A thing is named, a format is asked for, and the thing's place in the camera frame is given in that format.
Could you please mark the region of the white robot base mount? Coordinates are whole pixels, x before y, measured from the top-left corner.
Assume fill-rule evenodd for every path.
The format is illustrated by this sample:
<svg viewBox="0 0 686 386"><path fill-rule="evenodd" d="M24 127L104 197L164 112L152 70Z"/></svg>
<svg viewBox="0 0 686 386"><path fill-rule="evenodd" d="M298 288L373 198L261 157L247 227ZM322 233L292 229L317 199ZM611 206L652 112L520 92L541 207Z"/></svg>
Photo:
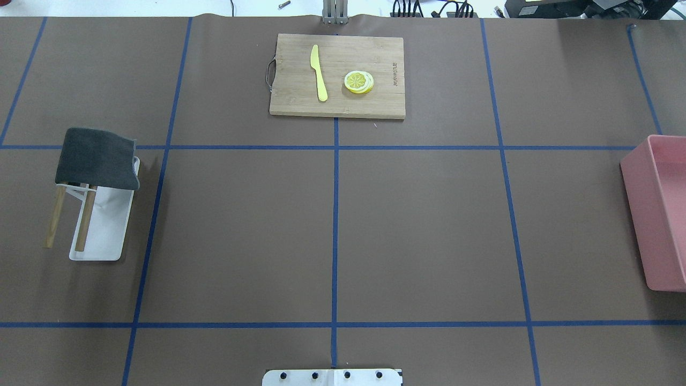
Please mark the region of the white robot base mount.
<svg viewBox="0 0 686 386"><path fill-rule="evenodd" d="M262 385L403 385L400 369L273 369Z"/></svg>

